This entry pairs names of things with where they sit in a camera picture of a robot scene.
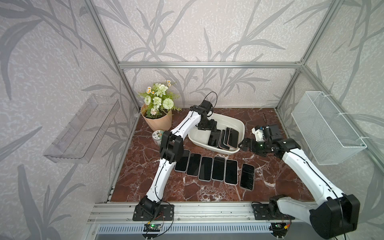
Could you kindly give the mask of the phone with pink case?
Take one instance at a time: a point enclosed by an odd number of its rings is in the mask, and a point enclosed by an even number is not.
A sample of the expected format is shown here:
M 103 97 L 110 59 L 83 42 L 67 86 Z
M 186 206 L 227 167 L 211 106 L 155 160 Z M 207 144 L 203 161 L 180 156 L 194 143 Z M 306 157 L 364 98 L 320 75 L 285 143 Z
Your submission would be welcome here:
M 201 164 L 201 154 L 191 153 L 189 164 L 187 167 L 187 175 L 197 177 L 199 174 L 200 164 Z

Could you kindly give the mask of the phone with light blue case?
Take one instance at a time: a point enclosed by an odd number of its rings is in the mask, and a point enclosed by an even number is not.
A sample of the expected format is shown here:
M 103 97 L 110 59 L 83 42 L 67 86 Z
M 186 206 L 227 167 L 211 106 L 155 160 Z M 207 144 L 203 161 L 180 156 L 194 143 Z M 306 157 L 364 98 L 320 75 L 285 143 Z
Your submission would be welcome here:
M 198 176 L 199 180 L 204 182 L 210 182 L 212 179 L 212 167 L 213 167 L 213 158 L 202 157 L 199 176 Z

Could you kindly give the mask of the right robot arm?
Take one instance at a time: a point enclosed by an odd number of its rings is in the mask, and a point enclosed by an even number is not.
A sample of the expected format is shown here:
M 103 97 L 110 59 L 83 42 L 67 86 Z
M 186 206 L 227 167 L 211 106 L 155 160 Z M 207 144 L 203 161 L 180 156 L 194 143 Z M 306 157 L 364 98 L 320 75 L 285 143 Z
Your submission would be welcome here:
M 309 160 L 301 146 L 293 139 L 284 139 L 277 125 L 252 129 L 254 139 L 245 138 L 238 148 L 265 157 L 274 154 L 287 164 L 311 192 L 315 203 L 294 200 L 286 195 L 271 197 L 270 216 L 277 219 L 290 216 L 313 227 L 323 239 L 331 239 L 357 229 L 360 201 L 346 195 L 327 179 Z

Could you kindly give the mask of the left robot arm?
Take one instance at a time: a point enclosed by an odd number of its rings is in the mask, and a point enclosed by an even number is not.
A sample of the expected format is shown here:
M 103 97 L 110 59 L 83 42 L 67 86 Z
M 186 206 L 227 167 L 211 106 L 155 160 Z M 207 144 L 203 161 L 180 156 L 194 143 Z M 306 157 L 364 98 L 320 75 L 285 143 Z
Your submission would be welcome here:
M 184 139 L 197 127 L 203 131 L 217 129 L 217 122 L 211 119 L 214 107 L 204 100 L 200 105 L 190 107 L 186 117 L 171 131 L 165 131 L 160 145 L 160 162 L 155 178 L 146 195 L 140 200 L 138 207 L 154 219 L 160 212 L 164 189 L 172 169 L 184 154 Z

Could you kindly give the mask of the potted artificial flower plant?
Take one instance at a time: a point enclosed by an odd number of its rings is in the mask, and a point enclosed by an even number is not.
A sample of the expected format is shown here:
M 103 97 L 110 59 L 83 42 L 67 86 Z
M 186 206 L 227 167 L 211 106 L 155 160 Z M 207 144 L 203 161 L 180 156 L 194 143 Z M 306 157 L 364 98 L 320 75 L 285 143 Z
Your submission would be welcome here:
M 172 126 L 172 113 L 180 111 L 175 105 L 175 99 L 179 95 L 170 91 L 174 82 L 166 80 L 166 83 L 155 83 L 147 87 L 145 92 L 139 93 L 144 99 L 141 114 L 153 131 L 169 131 Z

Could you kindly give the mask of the small patterned can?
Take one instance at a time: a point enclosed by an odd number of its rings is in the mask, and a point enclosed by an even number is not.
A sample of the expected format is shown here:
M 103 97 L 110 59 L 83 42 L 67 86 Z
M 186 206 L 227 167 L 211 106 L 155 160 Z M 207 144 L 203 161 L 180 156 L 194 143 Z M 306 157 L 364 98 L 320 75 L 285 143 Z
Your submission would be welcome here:
M 152 139 L 153 139 L 153 141 L 154 141 L 158 146 L 161 145 L 162 137 L 163 137 L 163 133 L 164 133 L 163 130 L 156 130 L 156 131 L 154 131 L 153 134 L 152 134 Z

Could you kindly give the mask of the right circuit board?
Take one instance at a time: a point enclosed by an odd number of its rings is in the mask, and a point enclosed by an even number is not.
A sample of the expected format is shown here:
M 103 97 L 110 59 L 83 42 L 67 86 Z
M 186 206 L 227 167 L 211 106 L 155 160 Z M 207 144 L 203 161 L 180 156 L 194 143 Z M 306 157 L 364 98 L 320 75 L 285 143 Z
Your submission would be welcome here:
M 291 224 L 288 223 L 271 223 L 271 226 L 269 227 L 270 231 L 272 232 L 284 232 L 286 233 L 289 228 L 290 228 Z

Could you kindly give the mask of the left green circuit board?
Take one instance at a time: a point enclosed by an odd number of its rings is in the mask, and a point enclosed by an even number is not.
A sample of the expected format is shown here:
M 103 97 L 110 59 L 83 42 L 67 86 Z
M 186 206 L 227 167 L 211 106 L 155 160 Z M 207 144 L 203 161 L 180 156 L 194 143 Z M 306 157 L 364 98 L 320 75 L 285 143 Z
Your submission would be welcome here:
M 148 223 L 144 224 L 144 230 L 145 233 L 159 233 L 162 230 L 163 224 L 153 224 Z

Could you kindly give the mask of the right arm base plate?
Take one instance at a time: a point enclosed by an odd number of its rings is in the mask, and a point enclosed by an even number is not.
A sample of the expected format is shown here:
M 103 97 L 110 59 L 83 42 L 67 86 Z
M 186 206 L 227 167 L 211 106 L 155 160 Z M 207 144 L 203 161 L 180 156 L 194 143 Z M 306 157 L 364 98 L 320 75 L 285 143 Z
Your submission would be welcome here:
M 251 207 L 253 209 L 255 220 L 265 221 L 288 221 L 289 218 L 281 213 L 273 212 L 269 208 L 269 204 L 263 204 L 261 202 L 252 202 Z

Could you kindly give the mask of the aluminium frame rail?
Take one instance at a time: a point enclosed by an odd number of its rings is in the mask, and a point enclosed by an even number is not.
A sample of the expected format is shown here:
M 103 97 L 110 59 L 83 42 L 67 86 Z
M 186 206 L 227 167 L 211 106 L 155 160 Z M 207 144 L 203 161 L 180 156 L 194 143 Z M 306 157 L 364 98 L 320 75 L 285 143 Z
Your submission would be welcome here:
M 298 69 L 300 62 L 121 62 L 121 69 Z

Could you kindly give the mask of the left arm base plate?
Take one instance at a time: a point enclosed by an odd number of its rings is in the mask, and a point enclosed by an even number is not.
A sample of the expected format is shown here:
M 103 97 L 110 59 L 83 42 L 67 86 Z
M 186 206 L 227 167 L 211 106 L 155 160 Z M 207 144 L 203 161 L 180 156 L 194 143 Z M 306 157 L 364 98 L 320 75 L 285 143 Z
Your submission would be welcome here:
M 134 210 L 133 221 L 171 221 L 174 219 L 174 205 L 161 204 L 153 210 L 146 210 L 144 206 L 137 205 Z

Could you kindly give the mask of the clear plastic wall shelf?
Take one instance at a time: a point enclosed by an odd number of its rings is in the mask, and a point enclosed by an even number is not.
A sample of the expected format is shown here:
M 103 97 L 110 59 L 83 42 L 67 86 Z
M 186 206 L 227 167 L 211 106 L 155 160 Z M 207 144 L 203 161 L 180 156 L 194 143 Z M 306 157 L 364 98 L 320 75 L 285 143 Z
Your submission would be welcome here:
M 120 106 L 118 99 L 92 94 L 43 156 L 54 163 L 89 163 Z

